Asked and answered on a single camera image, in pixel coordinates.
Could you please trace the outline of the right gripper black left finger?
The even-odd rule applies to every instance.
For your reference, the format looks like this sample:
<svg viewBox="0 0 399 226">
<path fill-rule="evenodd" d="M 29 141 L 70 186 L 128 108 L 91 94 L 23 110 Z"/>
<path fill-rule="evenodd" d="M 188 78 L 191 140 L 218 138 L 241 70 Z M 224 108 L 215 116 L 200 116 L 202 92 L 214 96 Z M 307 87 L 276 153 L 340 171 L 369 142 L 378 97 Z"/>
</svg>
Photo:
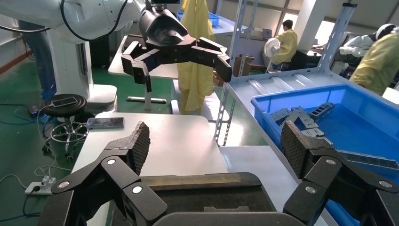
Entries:
<svg viewBox="0 0 399 226">
<path fill-rule="evenodd" d="M 150 143 L 142 121 L 131 135 L 110 141 L 93 162 L 52 186 L 38 225 L 85 226 L 109 201 L 130 225 L 153 225 L 166 214 L 167 204 L 140 178 Z"/>
</svg>

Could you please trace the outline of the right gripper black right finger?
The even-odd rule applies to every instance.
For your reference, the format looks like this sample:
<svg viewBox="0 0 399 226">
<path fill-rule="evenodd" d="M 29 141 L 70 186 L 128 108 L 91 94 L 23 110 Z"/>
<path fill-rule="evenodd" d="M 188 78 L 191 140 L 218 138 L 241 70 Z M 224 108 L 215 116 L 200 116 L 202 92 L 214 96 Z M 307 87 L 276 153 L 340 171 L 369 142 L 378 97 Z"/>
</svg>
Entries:
<svg viewBox="0 0 399 226">
<path fill-rule="evenodd" d="M 287 121 L 282 151 L 301 183 L 284 213 L 303 225 L 316 223 L 328 201 L 341 205 L 362 226 L 399 223 L 399 187 L 393 181 L 344 159 L 328 142 L 304 135 Z"/>
</svg>

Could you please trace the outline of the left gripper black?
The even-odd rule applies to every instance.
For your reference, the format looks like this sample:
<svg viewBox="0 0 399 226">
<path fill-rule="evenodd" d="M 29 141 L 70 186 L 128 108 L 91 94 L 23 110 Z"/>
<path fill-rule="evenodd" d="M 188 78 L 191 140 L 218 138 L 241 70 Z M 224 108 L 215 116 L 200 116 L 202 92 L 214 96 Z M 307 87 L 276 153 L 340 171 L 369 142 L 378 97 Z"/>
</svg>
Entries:
<svg viewBox="0 0 399 226">
<path fill-rule="evenodd" d="M 187 29 L 167 9 L 145 9 L 139 20 L 145 46 L 131 42 L 122 52 L 123 72 L 152 92 L 149 72 L 157 64 L 193 63 L 214 68 L 224 82 L 230 82 L 232 67 L 227 48 L 204 37 L 191 37 Z"/>
</svg>

